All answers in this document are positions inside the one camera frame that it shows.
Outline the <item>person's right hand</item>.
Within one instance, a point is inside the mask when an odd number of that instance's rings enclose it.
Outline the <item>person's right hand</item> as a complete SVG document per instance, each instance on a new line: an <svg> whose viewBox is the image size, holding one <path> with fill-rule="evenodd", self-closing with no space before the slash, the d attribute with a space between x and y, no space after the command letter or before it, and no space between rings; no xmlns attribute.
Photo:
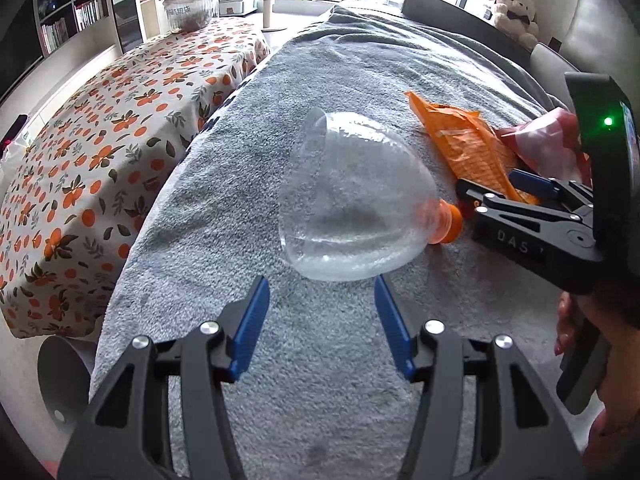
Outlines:
<svg viewBox="0 0 640 480"><path fill-rule="evenodd" d="M602 332L611 344L606 373L598 389L603 410L591 425L582 454L586 468L603 478L628 478L639 468L639 331L618 312L619 296L605 292L573 299L563 292L558 305L555 354L562 354L577 335L576 312Z"/></svg>

